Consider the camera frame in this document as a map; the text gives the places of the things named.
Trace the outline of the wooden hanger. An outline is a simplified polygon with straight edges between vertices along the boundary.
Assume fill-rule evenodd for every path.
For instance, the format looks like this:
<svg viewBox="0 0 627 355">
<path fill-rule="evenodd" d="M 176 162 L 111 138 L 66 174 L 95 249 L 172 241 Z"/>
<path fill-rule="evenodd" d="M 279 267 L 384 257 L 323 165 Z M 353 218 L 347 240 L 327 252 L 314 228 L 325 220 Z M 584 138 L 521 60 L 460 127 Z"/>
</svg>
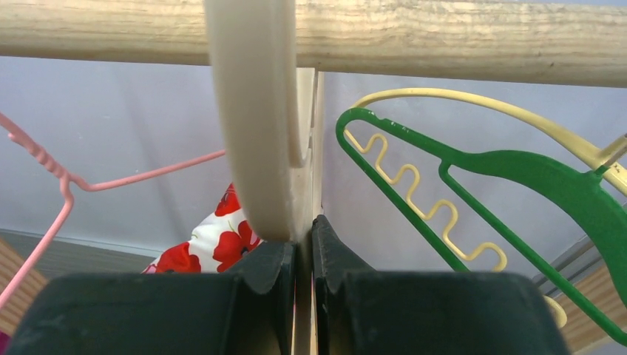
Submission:
<svg viewBox="0 0 627 355">
<path fill-rule="evenodd" d="M 296 66 L 294 1 L 206 1 L 214 92 L 253 231 L 296 245 L 294 351 L 311 351 L 312 120 L 317 73 Z"/>
</svg>

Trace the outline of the green plastic hanger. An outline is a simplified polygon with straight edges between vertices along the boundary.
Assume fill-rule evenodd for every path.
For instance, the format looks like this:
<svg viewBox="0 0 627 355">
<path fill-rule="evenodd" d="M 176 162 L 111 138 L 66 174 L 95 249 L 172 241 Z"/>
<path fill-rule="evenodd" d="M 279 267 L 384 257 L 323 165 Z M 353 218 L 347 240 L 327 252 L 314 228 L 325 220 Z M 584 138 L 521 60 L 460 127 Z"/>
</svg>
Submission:
<svg viewBox="0 0 627 355">
<path fill-rule="evenodd" d="M 620 299 L 625 302 L 626 211 L 600 185 L 607 170 L 605 167 L 579 172 L 553 158 L 517 150 L 496 150 L 482 153 L 462 152 L 389 119 L 378 118 L 369 109 L 352 108 L 342 113 L 335 126 L 336 139 L 341 148 L 455 271 L 466 271 L 467 267 L 462 263 L 461 258 L 455 254 L 452 247 L 446 246 L 444 237 L 437 236 L 427 225 L 425 217 L 419 216 L 417 207 L 411 201 L 413 193 L 409 191 L 404 197 L 399 195 L 393 188 L 392 179 L 387 178 L 382 170 L 371 166 L 363 158 L 363 154 L 372 148 L 376 140 L 384 141 L 385 137 L 375 134 L 366 146 L 352 143 L 347 126 L 353 121 L 369 123 L 437 157 L 440 160 L 438 175 L 453 192 L 552 281 L 607 335 L 621 345 L 626 344 L 626 333 L 619 325 L 611 321 L 599 308 L 584 297 L 555 268 L 550 266 L 486 206 L 473 197 L 449 173 L 450 167 L 454 166 L 478 175 L 502 178 L 525 186 L 551 201 L 570 216 L 592 240 L 606 263 Z"/>
</svg>

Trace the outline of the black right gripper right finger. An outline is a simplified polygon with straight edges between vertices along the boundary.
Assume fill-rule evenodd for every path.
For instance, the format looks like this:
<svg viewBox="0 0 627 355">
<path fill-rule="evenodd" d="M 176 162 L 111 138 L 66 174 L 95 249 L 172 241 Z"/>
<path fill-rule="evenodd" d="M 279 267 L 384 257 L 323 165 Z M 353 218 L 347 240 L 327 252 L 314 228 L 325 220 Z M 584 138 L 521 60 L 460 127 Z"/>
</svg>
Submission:
<svg viewBox="0 0 627 355">
<path fill-rule="evenodd" d="M 567 354 L 525 277 L 377 271 L 325 216 L 311 230 L 320 354 Z"/>
</svg>

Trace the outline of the cream plastic hanger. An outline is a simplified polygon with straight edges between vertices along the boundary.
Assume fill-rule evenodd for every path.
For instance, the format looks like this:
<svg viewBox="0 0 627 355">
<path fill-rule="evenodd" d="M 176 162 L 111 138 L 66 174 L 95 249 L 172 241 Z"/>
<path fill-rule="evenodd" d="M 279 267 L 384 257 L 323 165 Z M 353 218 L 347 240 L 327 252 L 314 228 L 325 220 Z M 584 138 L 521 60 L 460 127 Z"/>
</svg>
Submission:
<svg viewBox="0 0 627 355">
<path fill-rule="evenodd" d="M 609 145 L 626 131 L 624 97 L 615 89 L 596 90 L 593 96 L 574 103 L 561 101 L 549 106 L 546 90 L 528 95 L 523 102 L 547 114 L 595 146 Z M 437 141 L 471 153 L 514 149 L 547 155 L 584 170 L 585 165 L 544 133 L 502 112 L 446 98 L 408 97 L 377 101 L 370 107 L 378 116 L 389 118 Z M 525 261 L 504 238 L 485 223 L 469 206 L 442 183 L 437 175 L 438 160 L 427 153 L 389 137 L 383 170 L 398 179 L 395 190 L 412 192 L 415 205 L 427 215 L 436 234 L 447 229 L 451 241 L 465 254 L 482 243 L 494 243 L 507 256 L 507 271 L 536 277 L 539 270 Z M 444 271 L 447 264 L 410 225 L 367 176 L 350 161 L 335 143 L 327 143 L 324 210 L 338 235 L 360 257 L 380 270 Z M 551 263 L 579 246 L 585 238 L 582 228 L 530 189 L 498 177 L 485 177 L 455 167 L 452 176 Z M 437 212 L 439 200 L 449 200 L 458 219 L 449 227 L 450 208 Z"/>
</svg>

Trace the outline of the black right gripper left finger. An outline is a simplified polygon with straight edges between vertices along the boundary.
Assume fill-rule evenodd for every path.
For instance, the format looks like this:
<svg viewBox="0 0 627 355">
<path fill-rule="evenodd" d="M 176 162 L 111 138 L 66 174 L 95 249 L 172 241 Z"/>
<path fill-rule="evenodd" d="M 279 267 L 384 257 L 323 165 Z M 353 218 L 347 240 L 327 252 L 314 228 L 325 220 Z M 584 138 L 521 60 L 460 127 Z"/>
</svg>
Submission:
<svg viewBox="0 0 627 355">
<path fill-rule="evenodd" d="M 289 354 L 295 246 L 220 274 L 71 274 L 36 297 L 9 354 Z"/>
</svg>

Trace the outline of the magenta dress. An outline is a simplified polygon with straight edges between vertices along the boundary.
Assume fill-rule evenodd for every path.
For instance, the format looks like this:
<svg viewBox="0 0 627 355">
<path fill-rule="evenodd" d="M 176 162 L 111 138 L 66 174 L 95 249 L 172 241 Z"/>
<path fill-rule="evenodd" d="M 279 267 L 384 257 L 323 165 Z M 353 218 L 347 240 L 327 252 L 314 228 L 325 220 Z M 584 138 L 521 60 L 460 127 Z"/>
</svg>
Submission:
<svg viewBox="0 0 627 355">
<path fill-rule="evenodd" d="M 0 355 L 5 355 L 10 340 L 11 337 L 8 334 L 0 332 Z"/>
</svg>

